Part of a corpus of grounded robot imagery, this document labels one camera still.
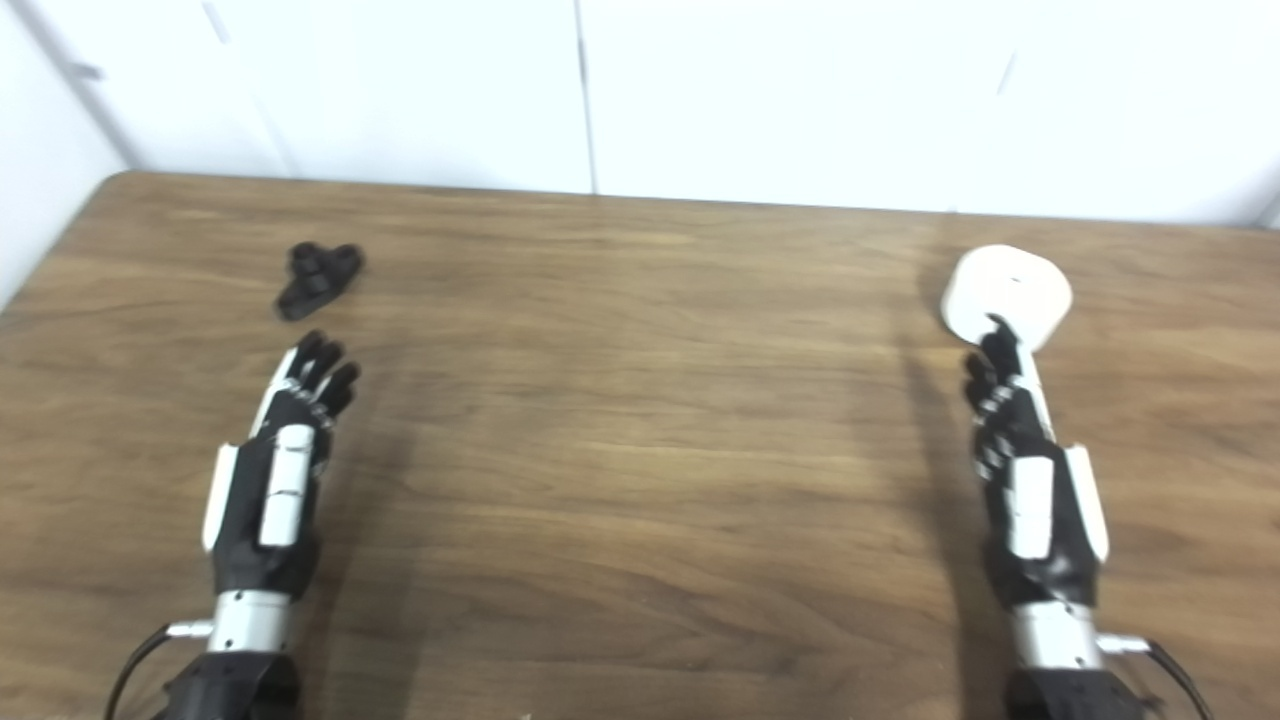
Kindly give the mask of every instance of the white cabinet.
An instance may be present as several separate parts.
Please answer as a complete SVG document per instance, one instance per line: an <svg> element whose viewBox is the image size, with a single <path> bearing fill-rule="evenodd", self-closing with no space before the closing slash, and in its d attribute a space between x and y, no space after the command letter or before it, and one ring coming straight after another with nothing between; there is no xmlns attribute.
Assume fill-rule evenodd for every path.
<svg viewBox="0 0 1280 720"><path fill-rule="evenodd" d="M1280 191L1280 4L1038 3L957 209L1253 223Z"/></svg>
<svg viewBox="0 0 1280 720"><path fill-rule="evenodd" d="M146 169L590 192L573 0L33 0Z"/></svg>
<svg viewBox="0 0 1280 720"><path fill-rule="evenodd" d="M0 4L0 309L124 161Z"/></svg>
<svg viewBox="0 0 1280 720"><path fill-rule="evenodd" d="M285 176L269 127L195 0L33 0L142 169Z"/></svg>
<svg viewBox="0 0 1280 720"><path fill-rule="evenodd" d="M946 210L1012 5L582 0L600 192Z"/></svg>
<svg viewBox="0 0 1280 720"><path fill-rule="evenodd" d="M305 178L590 192L573 0L218 0Z"/></svg>

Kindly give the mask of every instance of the white round object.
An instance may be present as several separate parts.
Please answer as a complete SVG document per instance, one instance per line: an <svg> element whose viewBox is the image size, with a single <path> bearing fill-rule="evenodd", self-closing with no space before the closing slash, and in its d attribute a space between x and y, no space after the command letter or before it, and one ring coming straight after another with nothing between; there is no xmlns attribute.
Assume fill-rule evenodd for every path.
<svg viewBox="0 0 1280 720"><path fill-rule="evenodd" d="M977 345L1000 315L1036 352L1071 309L1071 283L1053 263L1009 245L965 252L942 293L942 320L961 340Z"/></svg>

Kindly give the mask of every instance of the wooden table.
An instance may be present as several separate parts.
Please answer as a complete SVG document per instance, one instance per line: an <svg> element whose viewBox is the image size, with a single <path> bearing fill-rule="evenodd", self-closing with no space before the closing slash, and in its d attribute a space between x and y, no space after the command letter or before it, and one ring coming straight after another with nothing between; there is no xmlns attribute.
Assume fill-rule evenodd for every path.
<svg viewBox="0 0 1280 720"><path fill-rule="evenodd" d="M285 325L285 250L356 241ZM1010 661L934 318L957 256L1059 263L1042 352L1112 533L1102 625L1280 715L1280 237L125 174L0 315L0 716L90 719L207 615L200 523L280 352L366 375L326 475L310 717L997 717ZM198 651L146 662L123 717ZM1190 717L1143 660L1125 678Z"/></svg>

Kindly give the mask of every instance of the robotic hand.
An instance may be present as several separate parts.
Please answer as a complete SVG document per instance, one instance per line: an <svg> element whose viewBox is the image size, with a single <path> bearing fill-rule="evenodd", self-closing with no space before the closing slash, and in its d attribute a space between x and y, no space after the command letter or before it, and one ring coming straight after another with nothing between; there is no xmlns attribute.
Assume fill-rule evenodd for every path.
<svg viewBox="0 0 1280 720"><path fill-rule="evenodd" d="M1158 644L1098 634L1097 580L1110 550L1088 451L1053 437L1030 352L1001 318L969 356L974 468L991 520L987 578L1010 614L1019 670L1005 692L1018 720L1140 720L1144 705L1106 670L1105 653L1149 655L1212 715Z"/></svg>
<svg viewBox="0 0 1280 720"><path fill-rule="evenodd" d="M248 439L218 451L204 546L214 561L211 620L170 623L129 657L108 701L113 720L133 667L173 637L207 638L205 653L166 685L156 720L292 720L301 694L287 653L291 606L320 559L314 528L319 477L334 420L360 375L342 346L312 332L284 355Z"/></svg>

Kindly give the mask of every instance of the black wire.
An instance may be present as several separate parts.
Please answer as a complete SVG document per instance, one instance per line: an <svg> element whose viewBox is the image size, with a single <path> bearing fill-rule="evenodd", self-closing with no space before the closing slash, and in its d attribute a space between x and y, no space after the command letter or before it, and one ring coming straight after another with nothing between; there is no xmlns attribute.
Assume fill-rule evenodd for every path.
<svg viewBox="0 0 1280 720"><path fill-rule="evenodd" d="M1208 703L1204 702L1204 697L1199 694L1198 689L1196 689L1196 682L1187 674L1187 670L1183 670L1183 666L1179 665L1178 661L1174 660L1174 656L1169 655L1169 651L1161 647L1160 643L1147 641L1147 646L1149 648L1147 650L1147 655L1156 661L1156 665L1164 667L1165 673L1169 673L1174 678L1174 682L1183 688L1187 697L1192 698L1192 703L1196 706L1196 712L1199 714L1201 719L1213 720L1213 711L1208 708Z"/></svg>
<svg viewBox="0 0 1280 720"><path fill-rule="evenodd" d="M120 703L120 694L124 692L124 684L129 682L129 675L146 656L151 655L151 651L163 646L168 639L169 625L160 625L159 630L151 633L151 637L142 641L142 644L129 655L129 659L124 661L124 667L120 667L119 676L115 678L115 684L111 685L111 694L106 696L106 711L102 712L102 720L115 720L115 706Z"/></svg>

